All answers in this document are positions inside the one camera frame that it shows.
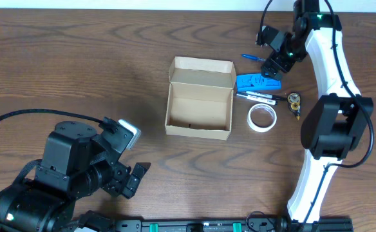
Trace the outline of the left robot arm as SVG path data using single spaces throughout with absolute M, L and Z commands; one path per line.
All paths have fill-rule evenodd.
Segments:
M 79 199 L 99 189 L 112 197 L 135 195 L 150 164 L 131 168 L 119 158 L 141 131 L 123 119 L 104 119 L 99 126 L 102 133 L 82 122 L 55 125 L 43 158 L 27 163 L 0 192 L 0 231 L 73 231 Z

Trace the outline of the blue plastic case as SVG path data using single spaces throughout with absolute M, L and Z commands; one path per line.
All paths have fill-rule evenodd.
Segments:
M 260 73 L 242 74 L 236 77 L 239 92 L 280 90 L 281 81 L 263 77 Z

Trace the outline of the yellow correction tape dispenser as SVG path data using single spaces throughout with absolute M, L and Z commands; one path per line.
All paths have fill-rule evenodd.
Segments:
M 301 96 L 297 92 L 292 92 L 287 97 L 288 108 L 294 114 L 297 121 L 301 118 Z

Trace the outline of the brown cardboard box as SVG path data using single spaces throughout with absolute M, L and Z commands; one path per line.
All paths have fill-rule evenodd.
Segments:
M 169 67 L 166 134 L 227 140 L 235 84 L 232 61 L 175 57 Z

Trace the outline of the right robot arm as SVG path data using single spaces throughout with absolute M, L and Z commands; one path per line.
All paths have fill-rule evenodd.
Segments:
M 294 2 L 292 32 L 260 25 L 256 43 L 271 47 L 261 74 L 275 80 L 296 62 L 311 59 L 318 101 L 301 126 L 304 164 L 287 204 L 287 226 L 316 227 L 328 185 L 337 168 L 352 169 L 371 155 L 375 133 L 371 121 L 373 101 L 362 97 L 346 62 L 338 15 L 320 11 L 318 1 Z

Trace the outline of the white masking tape roll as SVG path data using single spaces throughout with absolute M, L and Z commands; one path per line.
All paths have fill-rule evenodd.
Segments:
M 255 104 L 247 114 L 247 124 L 255 132 L 265 133 L 271 130 L 277 122 L 277 114 L 268 104 Z

